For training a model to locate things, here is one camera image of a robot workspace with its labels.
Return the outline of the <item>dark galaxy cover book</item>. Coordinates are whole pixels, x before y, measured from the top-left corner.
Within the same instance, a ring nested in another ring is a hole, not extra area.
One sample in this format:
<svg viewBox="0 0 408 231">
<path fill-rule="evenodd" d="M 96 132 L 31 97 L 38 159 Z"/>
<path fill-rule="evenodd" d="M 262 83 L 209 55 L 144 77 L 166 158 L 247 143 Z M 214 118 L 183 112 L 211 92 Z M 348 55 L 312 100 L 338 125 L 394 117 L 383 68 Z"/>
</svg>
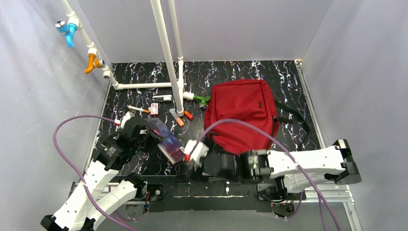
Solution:
<svg viewBox="0 0 408 231">
<path fill-rule="evenodd" d="M 158 144 L 161 152 L 167 157 L 171 164 L 176 164 L 184 159 L 184 147 L 170 129 L 159 118 L 147 118 L 149 127 L 163 140 Z"/>
</svg>

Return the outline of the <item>red student backpack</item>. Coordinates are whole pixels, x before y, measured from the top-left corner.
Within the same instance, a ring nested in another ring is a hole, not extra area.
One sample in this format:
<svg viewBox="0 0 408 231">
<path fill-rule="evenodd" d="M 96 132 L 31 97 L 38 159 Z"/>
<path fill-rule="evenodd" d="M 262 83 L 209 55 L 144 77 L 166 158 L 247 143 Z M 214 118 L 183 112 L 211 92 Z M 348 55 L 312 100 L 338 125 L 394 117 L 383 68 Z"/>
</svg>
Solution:
<svg viewBox="0 0 408 231">
<path fill-rule="evenodd" d="M 237 119 L 261 129 L 275 137 L 282 123 L 293 120 L 279 117 L 278 109 L 292 114 L 307 134 L 310 128 L 296 110 L 274 100 L 270 86 L 264 80 L 241 79 L 212 87 L 211 99 L 204 115 L 204 128 L 209 128 L 222 119 Z M 241 154 L 250 150 L 268 149 L 272 141 L 257 131 L 237 123 L 223 123 L 210 129 L 205 143 L 230 154 Z"/>
</svg>

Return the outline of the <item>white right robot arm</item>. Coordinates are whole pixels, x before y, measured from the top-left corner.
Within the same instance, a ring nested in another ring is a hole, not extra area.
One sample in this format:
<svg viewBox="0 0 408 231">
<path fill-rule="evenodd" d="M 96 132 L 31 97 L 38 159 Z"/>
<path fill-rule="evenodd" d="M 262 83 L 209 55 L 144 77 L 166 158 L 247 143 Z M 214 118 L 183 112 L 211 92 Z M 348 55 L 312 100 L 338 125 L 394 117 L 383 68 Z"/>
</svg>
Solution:
<svg viewBox="0 0 408 231">
<path fill-rule="evenodd" d="M 339 139 L 319 150 L 286 154 L 264 149 L 240 155 L 210 149 L 201 141 L 189 140 L 184 153 L 191 172 L 202 170 L 211 177 L 244 183 L 271 180 L 276 183 L 279 192 L 299 193 L 329 181 L 337 185 L 362 181 L 346 139 Z"/>
</svg>

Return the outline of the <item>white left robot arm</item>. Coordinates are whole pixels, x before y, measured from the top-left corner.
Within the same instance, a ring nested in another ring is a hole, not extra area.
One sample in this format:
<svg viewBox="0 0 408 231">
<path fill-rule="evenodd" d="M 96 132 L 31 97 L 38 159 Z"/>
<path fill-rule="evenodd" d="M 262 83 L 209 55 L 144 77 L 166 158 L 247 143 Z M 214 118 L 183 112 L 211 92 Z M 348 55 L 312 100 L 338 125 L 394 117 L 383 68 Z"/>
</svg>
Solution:
<svg viewBox="0 0 408 231">
<path fill-rule="evenodd" d="M 107 136 L 96 145 L 96 155 L 91 160 L 85 173 L 63 154 L 58 146 L 56 135 L 53 135 L 54 146 L 60 156 L 80 176 L 80 183 L 62 207 L 52 215 L 45 215 L 40 222 L 48 231 L 94 231 L 105 218 L 122 225 L 130 226 L 111 217 L 121 205 L 134 198 L 148 200 L 148 182 L 141 175 L 131 173 L 120 180 L 119 185 L 107 195 L 99 196 L 118 175 L 123 165 L 128 163 L 139 152 L 154 149 L 163 137 L 149 127 L 147 120 L 130 117 L 115 120 L 113 123 L 120 129 Z"/>
</svg>

